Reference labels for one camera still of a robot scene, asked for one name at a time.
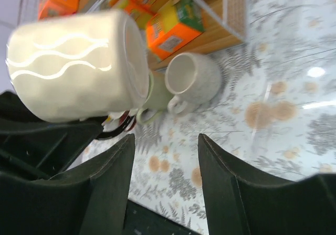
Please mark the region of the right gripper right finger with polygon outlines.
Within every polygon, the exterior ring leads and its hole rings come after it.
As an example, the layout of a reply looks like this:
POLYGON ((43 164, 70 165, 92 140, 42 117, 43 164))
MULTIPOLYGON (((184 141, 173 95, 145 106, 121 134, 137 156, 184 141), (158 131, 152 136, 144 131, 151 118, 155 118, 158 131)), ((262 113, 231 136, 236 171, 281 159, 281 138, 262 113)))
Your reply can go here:
POLYGON ((335 234, 335 174, 286 180, 198 136, 210 234, 335 234))

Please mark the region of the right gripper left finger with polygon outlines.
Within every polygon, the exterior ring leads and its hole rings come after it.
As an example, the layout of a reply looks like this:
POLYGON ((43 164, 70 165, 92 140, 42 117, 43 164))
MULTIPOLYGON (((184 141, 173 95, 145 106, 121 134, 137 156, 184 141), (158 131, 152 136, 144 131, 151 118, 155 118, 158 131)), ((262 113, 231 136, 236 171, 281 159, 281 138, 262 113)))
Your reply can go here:
POLYGON ((128 134, 48 180, 1 172, 1 234, 121 234, 134 154, 128 134))

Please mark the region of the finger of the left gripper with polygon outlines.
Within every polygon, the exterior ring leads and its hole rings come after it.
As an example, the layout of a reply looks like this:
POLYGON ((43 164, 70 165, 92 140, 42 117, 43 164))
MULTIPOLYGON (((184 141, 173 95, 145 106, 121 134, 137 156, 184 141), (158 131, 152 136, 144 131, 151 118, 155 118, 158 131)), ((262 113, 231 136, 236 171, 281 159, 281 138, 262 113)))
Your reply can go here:
POLYGON ((1 172, 28 180, 65 171, 103 128, 96 121, 49 123, 33 115, 19 97, 1 93, 1 172))

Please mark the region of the cream mug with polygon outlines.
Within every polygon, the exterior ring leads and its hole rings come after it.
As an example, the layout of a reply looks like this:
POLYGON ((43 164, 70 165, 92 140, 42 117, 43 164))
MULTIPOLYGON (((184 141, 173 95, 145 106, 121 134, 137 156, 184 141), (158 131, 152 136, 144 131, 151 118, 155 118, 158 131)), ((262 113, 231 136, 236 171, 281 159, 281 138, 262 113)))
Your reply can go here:
POLYGON ((25 107, 47 122, 138 109, 149 91, 140 30, 121 9, 21 25, 7 41, 6 65, 25 107))

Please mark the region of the pale green mug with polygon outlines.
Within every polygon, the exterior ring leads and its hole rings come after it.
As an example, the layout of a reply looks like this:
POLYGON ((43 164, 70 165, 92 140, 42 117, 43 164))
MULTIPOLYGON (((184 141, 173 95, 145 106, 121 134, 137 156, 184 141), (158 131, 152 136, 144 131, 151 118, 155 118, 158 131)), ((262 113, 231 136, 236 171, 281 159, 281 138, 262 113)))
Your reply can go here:
POLYGON ((141 125, 149 124, 158 118, 167 109, 168 103, 174 97, 165 85, 165 75, 163 73, 150 70, 149 81, 147 99, 136 114, 136 121, 141 125), (143 118, 143 113, 146 110, 155 111, 147 120, 143 118))

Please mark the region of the white speckled mug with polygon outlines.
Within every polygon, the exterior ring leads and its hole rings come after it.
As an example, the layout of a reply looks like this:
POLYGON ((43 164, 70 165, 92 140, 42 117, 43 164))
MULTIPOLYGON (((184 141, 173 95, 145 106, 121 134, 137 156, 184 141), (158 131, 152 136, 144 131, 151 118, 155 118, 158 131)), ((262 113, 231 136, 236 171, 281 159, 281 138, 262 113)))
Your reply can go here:
POLYGON ((173 94, 170 114, 183 117, 211 100, 222 84, 219 65, 207 55, 184 52, 176 55, 165 72, 165 85, 173 94))

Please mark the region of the dark red mug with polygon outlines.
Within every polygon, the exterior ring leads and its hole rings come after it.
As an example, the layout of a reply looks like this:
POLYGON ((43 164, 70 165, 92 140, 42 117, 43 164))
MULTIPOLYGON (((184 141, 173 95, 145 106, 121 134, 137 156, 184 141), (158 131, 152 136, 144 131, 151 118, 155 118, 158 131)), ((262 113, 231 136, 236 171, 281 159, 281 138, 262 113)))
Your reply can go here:
POLYGON ((109 113, 102 122, 103 132, 96 137, 96 140, 109 140, 123 132, 131 131, 136 124, 136 113, 137 110, 109 113))

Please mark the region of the floral table mat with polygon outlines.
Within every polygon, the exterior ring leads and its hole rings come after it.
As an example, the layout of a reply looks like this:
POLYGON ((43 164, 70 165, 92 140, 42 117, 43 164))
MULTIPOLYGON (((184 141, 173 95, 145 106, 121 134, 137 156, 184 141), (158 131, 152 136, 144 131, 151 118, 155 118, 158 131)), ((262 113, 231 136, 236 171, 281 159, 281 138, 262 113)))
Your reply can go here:
POLYGON ((129 200, 208 234, 197 142, 291 181, 335 174, 335 0, 227 0, 247 44, 213 53, 227 80, 183 118, 136 126, 129 200))

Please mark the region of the orange yellow green sponge pack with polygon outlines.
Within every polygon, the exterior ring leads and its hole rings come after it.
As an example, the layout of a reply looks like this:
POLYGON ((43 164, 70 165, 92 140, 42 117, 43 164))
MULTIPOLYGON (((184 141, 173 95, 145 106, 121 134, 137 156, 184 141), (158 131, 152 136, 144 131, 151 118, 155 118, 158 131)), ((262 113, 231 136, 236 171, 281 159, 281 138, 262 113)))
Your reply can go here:
POLYGON ((146 42, 159 61, 205 31, 202 11, 193 0, 169 0, 146 25, 146 42))

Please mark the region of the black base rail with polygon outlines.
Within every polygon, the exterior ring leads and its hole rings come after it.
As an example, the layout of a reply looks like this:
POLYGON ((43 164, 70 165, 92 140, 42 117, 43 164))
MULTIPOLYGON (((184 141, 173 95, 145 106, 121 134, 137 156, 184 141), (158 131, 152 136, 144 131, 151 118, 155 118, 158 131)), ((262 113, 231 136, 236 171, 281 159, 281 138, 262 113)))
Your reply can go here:
POLYGON ((122 235, 197 235, 176 222, 136 204, 127 202, 122 235))

